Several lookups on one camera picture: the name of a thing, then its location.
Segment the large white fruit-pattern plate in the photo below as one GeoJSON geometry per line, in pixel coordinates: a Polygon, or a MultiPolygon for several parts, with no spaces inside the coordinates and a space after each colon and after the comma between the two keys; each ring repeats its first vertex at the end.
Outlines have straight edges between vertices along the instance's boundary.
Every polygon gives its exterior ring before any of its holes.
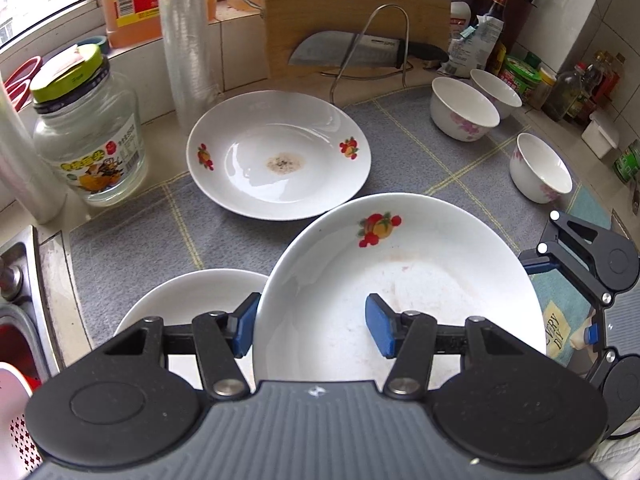
{"type": "Polygon", "coordinates": [[[371,294],[445,325],[484,316],[546,348],[533,284],[500,236],[443,200],[382,193],[327,212],[285,249],[258,306],[256,380],[382,385],[393,362],[367,328],[371,294]]]}

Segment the white plate with stain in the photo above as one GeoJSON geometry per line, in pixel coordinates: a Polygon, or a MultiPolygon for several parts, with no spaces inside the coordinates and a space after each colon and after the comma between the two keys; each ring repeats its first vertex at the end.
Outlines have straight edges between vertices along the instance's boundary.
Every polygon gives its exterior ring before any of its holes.
{"type": "Polygon", "coordinates": [[[214,106],[186,142],[196,186],[240,216],[294,221],[353,198],[370,174],[369,142],[338,107],[305,93],[262,90],[214,106]]]}

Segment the kitchen cleaver knife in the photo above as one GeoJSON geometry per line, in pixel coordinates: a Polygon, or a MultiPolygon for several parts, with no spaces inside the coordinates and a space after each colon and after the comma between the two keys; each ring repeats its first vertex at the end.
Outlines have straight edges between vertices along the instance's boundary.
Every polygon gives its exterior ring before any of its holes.
{"type": "MultiPolygon", "coordinates": [[[[293,66],[341,67],[357,39],[353,32],[324,30],[304,39],[293,51],[288,64],[293,66]]],[[[401,68],[405,53],[426,62],[443,63],[448,54],[432,44],[405,39],[363,35],[355,47],[348,67],[401,68]]]]}

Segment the red bowls on sill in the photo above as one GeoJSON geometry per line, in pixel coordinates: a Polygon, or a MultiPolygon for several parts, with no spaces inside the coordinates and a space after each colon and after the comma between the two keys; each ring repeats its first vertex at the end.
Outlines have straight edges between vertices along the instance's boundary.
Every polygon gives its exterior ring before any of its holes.
{"type": "Polygon", "coordinates": [[[29,58],[4,82],[4,88],[14,107],[19,112],[30,97],[30,82],[42,66],[42,57],[39,55],[29,58]]]}

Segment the white plate at edge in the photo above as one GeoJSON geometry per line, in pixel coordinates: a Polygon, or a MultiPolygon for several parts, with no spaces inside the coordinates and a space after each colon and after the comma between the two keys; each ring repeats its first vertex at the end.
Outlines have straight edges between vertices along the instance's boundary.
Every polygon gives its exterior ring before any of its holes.
{"type": "Polygon", "coordinates": [[[251,292],[262,292],[264,274],[239,269],[207,269],[172,278],[138,300],[116,328],[115,335],[148,316],[166,325],[189,324],[197,315],[232,312],[251,292]]]}

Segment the white floral bowl near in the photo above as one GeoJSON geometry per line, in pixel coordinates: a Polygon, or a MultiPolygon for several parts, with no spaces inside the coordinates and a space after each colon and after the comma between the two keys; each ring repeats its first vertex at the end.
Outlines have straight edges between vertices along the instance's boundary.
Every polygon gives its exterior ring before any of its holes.
{"type": "Polygon", "coordinates": [[[515,140],[510,177],[516,188],[536,204],[548,204],[572,192],[573,180],[562,158],[529,132],[515,140]]]}

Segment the white floral bowl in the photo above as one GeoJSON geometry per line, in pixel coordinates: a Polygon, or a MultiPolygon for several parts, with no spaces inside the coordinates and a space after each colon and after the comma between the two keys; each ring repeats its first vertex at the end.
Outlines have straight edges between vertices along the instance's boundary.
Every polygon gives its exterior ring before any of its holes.
{"type": "Polygon", "coordinates": [[[470,71],[472,85],[495,105],[501,119],[512,115],[523,104],[520,96],[502,79],[484,70],[470,71]]]}
{"type": "Polygon", "coordinates": [[[573,180],[562,158],[529,132],[515,140],[510,177],[516,188],[536,204],[548,204],[572,192],[573,180]]]}
{"type": "Polygon", "coordinates": [[[451,139],[475,142],[500,124],[495,105],[468,84],[452,78],[436,77],[431,86],[432,121],[451,139]]]}

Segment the small white plastic box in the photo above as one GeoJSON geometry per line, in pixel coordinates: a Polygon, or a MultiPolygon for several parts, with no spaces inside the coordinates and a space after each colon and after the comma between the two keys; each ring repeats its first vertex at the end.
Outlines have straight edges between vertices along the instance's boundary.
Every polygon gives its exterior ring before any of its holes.
{"type": "Polygon", "coordinates": [[[589,115],[589,125],[580,137],[598,159],[604,159],[620,143],[620,133],[602,110],[594,110],[589,115]]]}

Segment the grey checked dish mat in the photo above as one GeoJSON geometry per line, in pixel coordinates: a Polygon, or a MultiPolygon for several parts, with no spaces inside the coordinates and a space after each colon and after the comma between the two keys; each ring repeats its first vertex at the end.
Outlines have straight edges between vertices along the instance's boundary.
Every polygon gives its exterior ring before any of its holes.
{"type": "MultiPolygon", "coordinates": [[[[485,222],[514,252],[533,248],[549,207],[513,184],[509,160],[524,126],[516,118],[474,143],[439,132],[427,88],[352,105],[372,153],[364,194],[411,192],[452,203],[485,222]]],[[[305,222],[268,222],[226,211],[189,176],[151,188],[70,233],[79,309],[93,344],[110,338],[154,287],[202,269],[268,274],[305,222]]]]}

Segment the white floral bowl far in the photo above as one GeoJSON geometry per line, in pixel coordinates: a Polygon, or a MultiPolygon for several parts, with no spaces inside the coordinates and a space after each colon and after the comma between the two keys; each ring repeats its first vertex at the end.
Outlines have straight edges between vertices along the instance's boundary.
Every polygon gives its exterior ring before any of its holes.
{"type": "Polygon", "coordinates": [[[501,119],[512,115],[523,104],[520,96],[502,79],[484,70],[470,71],[472,85],[495,105],[501,119]]]}

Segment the glass condiment bottle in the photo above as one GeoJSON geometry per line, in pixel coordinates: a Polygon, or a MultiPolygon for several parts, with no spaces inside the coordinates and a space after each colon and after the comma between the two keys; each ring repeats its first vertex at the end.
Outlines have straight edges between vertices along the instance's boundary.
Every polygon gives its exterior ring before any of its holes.
{"type": "Polygon", "coordinates": [[[546,102],[541,107],[544,114],[555,122],[559,122],[564,117],[582,92],[582,77],[586,69],[587,65],[584,62],[578,62],[572,70],[558,77],[546,102]]]}

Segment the white floral bowl middle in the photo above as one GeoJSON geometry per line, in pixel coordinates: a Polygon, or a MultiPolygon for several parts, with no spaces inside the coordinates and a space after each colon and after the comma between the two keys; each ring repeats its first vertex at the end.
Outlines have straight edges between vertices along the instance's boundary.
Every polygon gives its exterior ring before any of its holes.
{"type": "Polygon", "coordinates": [[[500,124],[495,105],[468,84],[452,78],[436,77],[431,86],[432,121],[451,139],[475,142],[500,124]]]}

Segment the green lidded sauce jar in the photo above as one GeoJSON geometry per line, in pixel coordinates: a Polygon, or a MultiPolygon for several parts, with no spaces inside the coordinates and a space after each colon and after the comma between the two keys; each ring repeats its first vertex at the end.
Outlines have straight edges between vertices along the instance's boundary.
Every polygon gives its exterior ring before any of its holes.
{"type": "Polygon", "coordinates": [[[508,55],[504,60],[499,78],[511,87],[526,102],[540,83],[539,73],[530,65],[508,55]]]}

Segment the stainless steel sink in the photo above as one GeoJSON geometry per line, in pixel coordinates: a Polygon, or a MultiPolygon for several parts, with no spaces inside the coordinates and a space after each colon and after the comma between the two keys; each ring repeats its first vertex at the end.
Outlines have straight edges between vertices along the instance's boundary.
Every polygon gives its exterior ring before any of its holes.
{"type": "Polygon", "coordinates": [[[44,296],[34,226],[26,226],[1,244],[1,325],[23,337],[39,380],[45,382],[62,370],[62,354],[44,296]]]}

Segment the white crumpled seasoning bag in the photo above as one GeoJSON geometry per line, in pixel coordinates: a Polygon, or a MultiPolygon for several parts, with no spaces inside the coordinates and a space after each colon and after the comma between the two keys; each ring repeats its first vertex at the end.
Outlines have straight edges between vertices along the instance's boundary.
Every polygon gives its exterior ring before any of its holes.
{"type": "Polygon", "coordinates": [[[439,73],[469,78],[471,70],[482,70],[503,29],[503,21],[483,15],[476,26],[468,26],[459,36],[450,40],[448,61],[439,73]]]}

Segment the red plastic basin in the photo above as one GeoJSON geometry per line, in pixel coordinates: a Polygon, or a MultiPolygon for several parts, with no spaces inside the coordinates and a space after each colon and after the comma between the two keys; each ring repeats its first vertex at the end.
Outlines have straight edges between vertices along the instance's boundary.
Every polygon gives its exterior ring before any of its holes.
{"type": "Polygon", "coordinates": [[[0,361],[14,366],[32,390],[40,387],[41,380],[32,352],[26,338],[15,326],[0,326],[0,361]]]}

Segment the glass jar with green lid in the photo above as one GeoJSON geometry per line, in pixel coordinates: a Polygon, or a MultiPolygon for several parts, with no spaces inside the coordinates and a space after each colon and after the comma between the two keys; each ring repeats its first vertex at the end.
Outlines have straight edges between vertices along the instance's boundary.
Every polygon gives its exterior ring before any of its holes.
{"type": "Polygon", "coordinates": [[[74,44],[44,63],[29,86],[38,156],[88,205],[111,207],[146,173],[134,87],[95,44],[74,44]]]}

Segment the white plastic colander basket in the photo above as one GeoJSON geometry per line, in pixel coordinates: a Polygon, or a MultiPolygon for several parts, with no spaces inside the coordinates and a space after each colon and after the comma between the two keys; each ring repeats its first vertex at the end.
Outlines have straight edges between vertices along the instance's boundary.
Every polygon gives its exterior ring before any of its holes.
{"type": "Polygon", "coordinates": [[[2,362],[0,368],[0,478],[25,479],[42,458],[29,434],[25,408],[32,388],[20,371],[2,362]]]}

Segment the white plastic bag roll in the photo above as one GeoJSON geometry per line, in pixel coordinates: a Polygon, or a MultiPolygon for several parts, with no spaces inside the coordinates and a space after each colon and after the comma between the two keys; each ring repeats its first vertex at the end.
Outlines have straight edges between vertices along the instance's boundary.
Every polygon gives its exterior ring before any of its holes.
{"type": "Polygon", "coordinates": [[[12,196],[37,220],[46,224],[62,210],[66,188],[36,153],[36,113],[29,105],[14,110],[8,92],[1,85],[1,182],[12,196]]]}

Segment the dark soy sauce bottle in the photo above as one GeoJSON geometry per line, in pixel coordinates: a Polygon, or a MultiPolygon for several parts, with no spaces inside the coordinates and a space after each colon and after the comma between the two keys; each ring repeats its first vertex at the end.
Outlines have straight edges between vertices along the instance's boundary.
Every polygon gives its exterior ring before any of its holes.
{"type": "Polygon", "coordinates": [[[504,10],[506,10],[507,2],[508,0],[491,0],[491,6],[484,15],[490,45],[488,58],[490,58],[491,53],[495,49],[498,39],[502,33],[504,10]]]}

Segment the bamboo cutting board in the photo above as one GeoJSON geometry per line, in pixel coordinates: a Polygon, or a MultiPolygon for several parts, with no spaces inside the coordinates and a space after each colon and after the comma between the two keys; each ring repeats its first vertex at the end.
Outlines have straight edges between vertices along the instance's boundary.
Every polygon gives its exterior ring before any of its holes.
{"type": "Polygon", "coordinates": [[[271,78],[306,75],[307,67],[291,67],[295,47],[314,32],[326,29],[360,32],[371,13],[381,11],[369,28],[372,35],[434,44],[447,49],[451,0],[262,0],[266,55],[271,78]]]}

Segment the clear cling film roll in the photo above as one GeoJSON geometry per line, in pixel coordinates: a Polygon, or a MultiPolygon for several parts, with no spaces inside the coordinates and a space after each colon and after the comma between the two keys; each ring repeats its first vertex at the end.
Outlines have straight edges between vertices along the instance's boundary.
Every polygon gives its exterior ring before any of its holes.
{"type": "Polygon", "coordinates": [[[208,0],[158,0],[178,123],[188,133],[220,98],[209,36],[208,0]]]}

